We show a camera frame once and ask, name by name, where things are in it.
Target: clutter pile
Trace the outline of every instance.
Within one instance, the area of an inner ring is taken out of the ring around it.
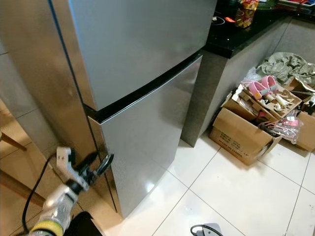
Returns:
[[[272,67],[270,62],[279,61],[280,55],[291,56],[288,61],[293,65]],[[213,123],[209,137],[247,165],[282,138],[299,148],[315,149],[315,65],[307,63],[311,69],[298,75],[304,61],[292,55],[276,53],[252,68],[227,96]]]

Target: yellow ring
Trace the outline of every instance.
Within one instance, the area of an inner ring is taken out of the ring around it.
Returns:
[[[34,232],[36,230],[50,230],[53,232],[56,236],[63,236],[63,228],[60,224],[58,224],[55,221],[52,220],[44,220],[38,222],[31,230],[31,232]]]

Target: wooden chair leg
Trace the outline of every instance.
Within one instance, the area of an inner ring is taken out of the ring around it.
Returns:
[[[22,184],[20,181],[16,180],[12,176],[8,175],[6,172],[0,170],[0,184],[17,193],[21,197],[27,199],[31,193],[31,189],[26,185]],[[43,207],[45,199],[37,193],[34,193],[31,198],[31,203]]]
[[[12,138],[10,138],[9,136],[7,136],[6,134],[2,133],[1,134],[1,141],[4,141],[8,144],[11,144],[12,146],[15,146],[16,148],[19,148],[23,151],[26,151],[26,147],[24,147],[23,145],[19,144],[17,141],[13,140]]]

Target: robotic arm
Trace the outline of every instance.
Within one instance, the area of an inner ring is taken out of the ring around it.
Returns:
[[[87,191],[97,177],[103,175],[111,165],[114,154],[104,158],[100,166],[90,170],[97,152],[89,154],[75,170],[75,157],[68,147],[57,148],[57,167],[69,180],[61,185],[46,200],[39,221],[30,231],[30,236],[62,236],[70,225],[70,213],[78,200],[80,192]]]

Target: floor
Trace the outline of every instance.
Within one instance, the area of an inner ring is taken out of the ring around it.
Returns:
[[[43,155],[6,109],[1,110],[1,129],[28,148],[23,152],[0,142],[1,169],[32,188]],[[60,183],[48,168],[38,193],[46,197]],[[24,203],[0,188],[0,235],[22,230]],[[82,210],[91,213],[106,236],[190,236],[191,226],[204,223],[218,223],[224,236],[312,236],[315,154],[283,141],[247,167],[203,135],[195,148],[180,141],[168,171],[127,219],[93,189],[80,196],[73,214]],[[39,214],[31,204],[29,226]]]
[[[190,236],[218,223],[224,236],[312,236],[315,154],[281,141],[247,167],[204,135],[180,141],[175,161],[125,220],[102,202],[88,211],[106,236]]]

